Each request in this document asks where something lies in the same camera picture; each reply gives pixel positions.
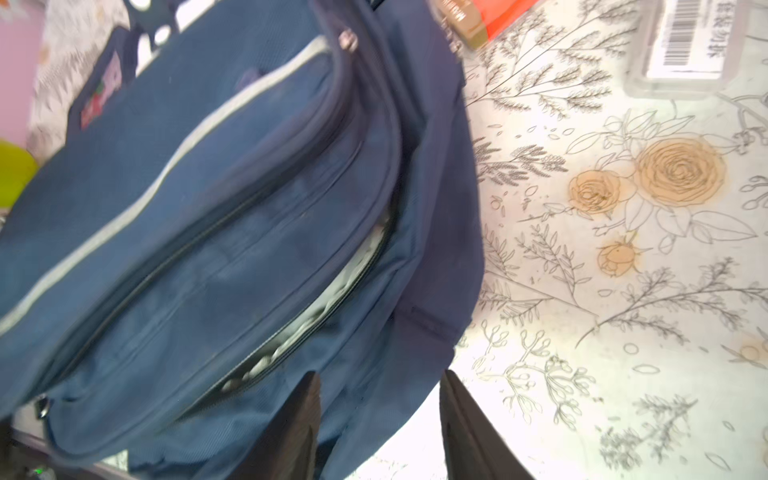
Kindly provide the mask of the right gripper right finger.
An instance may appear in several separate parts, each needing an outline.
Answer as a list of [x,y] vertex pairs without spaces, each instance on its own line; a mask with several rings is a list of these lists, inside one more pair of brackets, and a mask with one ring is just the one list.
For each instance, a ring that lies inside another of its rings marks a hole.
[[440,419],[450,480],[533,480],[452,370],[440,380]]

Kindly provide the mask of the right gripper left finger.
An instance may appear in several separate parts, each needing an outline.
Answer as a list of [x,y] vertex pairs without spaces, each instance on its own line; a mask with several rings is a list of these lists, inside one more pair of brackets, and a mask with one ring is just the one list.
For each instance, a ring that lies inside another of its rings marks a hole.
[[315,469],[321,381],[307,372],[227,480],[308,480]]

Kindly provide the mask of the clear tissue pack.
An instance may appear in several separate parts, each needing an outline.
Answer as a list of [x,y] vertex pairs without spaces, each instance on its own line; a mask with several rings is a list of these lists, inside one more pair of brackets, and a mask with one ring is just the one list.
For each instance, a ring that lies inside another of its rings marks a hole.
[[389,216],[382,215],[346,265],[315,300],[235,367],[216,385],[216,391],[228,393],[253,380],[326,319],[365,274],[384,242],[390,223]]

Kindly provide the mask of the navy blue student backpack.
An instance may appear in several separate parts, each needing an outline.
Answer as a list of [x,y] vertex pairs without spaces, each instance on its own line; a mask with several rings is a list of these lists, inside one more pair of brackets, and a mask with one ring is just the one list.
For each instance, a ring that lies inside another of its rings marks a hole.
[[[1,230],[1,415],[53,454],[223,479],[307,372],[314,479],[417,411],[484,275],[464,75],[424,1],[221,1],[39,170]],[[216,385],[296,317],[382,215],[330,315]]]

